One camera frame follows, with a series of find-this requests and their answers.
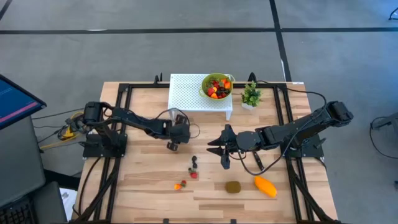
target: white pot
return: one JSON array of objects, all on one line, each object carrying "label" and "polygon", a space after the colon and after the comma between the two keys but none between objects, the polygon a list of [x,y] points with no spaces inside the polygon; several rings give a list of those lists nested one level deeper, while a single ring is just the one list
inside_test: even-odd
[{"label": "white pot", "polygon": [[253,106],[250,106],[250,105],[248,105],[247,103],[242,103],[242,107],[243,107],[244,109],[247,109],[247,110],[253,110],[253,109],[254,109]]}]

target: yellow object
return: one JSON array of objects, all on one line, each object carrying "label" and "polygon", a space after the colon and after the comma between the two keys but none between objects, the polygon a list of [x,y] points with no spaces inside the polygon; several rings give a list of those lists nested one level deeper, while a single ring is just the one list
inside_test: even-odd
[{"label": "yellow object", "polygon": [[64,139],[72,138],[75,136],[75,133],[72,132],[70,126],[68,127],[67,131],[65,131],[65,134],[62,135]]},{"label": "yellow object", "polygon": [[70,117],[70,119],[73,119],[73,118],[75,118],[76,115],[78,115],[78,114],[83,114],[83,113],[84,113],[83,111],[77,111],[76,113],[74,113],[74,114]]},{"label": "yellow object", "polygon": [[269,180],[266,180],[260,176],[255,176],[254,184],[261,192],[265,193],[270,197],[275,197],[277,195],[277,191],[274,184],[272,184],[271,181]]},{"label": "yellow object", "polygon": [[174,190],[180,190],[182,188],[181,184],[175,184]]},{"label": "yellow object", "polygon": [[68,138],[67,140],[63,140],[63,141],[60,141],[60,142],[56,142],[56,143],[54,143],[54,144],[49,144],[49,145],[46,145],[46,146],[42,146],[42,147],[40,147],[40,149],[46,149],[46,148],[49,148],[49,147],[58,146],[59,144],[62,144],[62,143],[64,143],[64,142],[67,142],[67,141],[70,141],[70,140],[72,140],[72,139],[77,138],[77,136],[79,136],[79,135],[80,135],[80,134],[77,134],[77,135],[75,135],[75,136],[72,137],[72,138]]},{"label": "yellow object", "polygon": [[216,93],[213,93],[213,94],[211,94],[211,96],[210,97],[212,97],[213,99],[218,99],[218,97],[217,97],[217,94]]}]

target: white pegboard platform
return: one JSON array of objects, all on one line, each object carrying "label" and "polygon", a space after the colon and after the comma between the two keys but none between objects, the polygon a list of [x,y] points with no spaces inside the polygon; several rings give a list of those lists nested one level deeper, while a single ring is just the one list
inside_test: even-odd
[{"label": "white pegboard platform", "polygon": [[201,96],[202,80],[208,74],[171,74],[169,90],[169,109],[182,111],[224,111],[227,120],[232,113],[232,96],[224,100],[211,100]]}]

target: gray carpet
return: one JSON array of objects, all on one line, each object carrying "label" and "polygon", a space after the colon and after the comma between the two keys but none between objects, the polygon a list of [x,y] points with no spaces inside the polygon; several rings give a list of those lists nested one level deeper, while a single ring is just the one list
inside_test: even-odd
[{"label": "gray carpet", "polygon": [[[5,3],[0,0],[0,7]],[[397,27],[388,21],[396,1],[276,0],[282,28]],[[13,0],[0,30],[273,27],[266,0]],[[378,154],[369,123],[398,112],[398,32],[283,34],[293,81],[328,100],[346,103],[353,122],[330,128],[324,151],[340,220],[396,223],[398,160]],[[0,73],[47,102],[42,116],[98,100],[105,81],[150,81],[163,72],[233,74],[284,81],[275,34],[0,35]],[[321,106],[309,96],[312,109]],[[59,125],[70,116],[35,121]],[[42,138],[53,130],[37,129]],[[373,132],[381,151],[398,156],[391,127]],[[81,147],[52,149],[44,166],[81,170]]]}]

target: computer screen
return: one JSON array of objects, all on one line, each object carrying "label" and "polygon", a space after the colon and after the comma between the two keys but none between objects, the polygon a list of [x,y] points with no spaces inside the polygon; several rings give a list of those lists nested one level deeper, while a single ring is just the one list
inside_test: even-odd
[{"label": "computer screen", "polygon": [[0,130],[45,107],[42,100],[0,75]]}]

